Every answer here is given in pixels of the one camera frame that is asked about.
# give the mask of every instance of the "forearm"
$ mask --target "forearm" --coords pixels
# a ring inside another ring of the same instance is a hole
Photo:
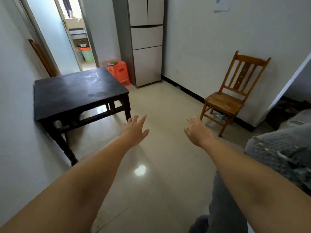
[[[6,223],[1,232],[42,232],[46,226],[49,232],[89,231],[129,148],[124,139],[116,138],[80,161]]]
[[[231,150],[218,140],[210,138],[202,148],[215,163],[226,187],[255,232],[263,231],[262,224],[265,224],[265,231],[270,232],[281,229],[293,232],[306,226],[311,203],[309,196],[299,188],[271,168]]]

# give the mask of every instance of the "person's leg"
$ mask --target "person's leg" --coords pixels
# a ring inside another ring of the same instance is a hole
[[[198,217],[189,233],[247,233],[247,221],[226,188],[219,172],[214,177],[210,215]]]

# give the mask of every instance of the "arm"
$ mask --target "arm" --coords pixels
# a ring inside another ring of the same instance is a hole
[[[130,118],[120,136],[77,163],[27,204],[0,232],[88,232],[126,152],[149,133],[144,116]]]
[[[185,133],[215,163],[234,200],[256,233],[309,232],[311,198],[271,168],[212,136],[197,117]]]

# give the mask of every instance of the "tabletop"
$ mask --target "tabletop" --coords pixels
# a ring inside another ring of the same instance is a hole
[[[128,94],[105,68],[97,68],[35,81],[35,120]]]

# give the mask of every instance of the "person's right arm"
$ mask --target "person's right arm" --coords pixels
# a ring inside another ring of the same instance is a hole
[[[215,163],[226,187],[256,233],[309,232],[311,198],[271,168],[233,151],[197,117],[185,133]]]

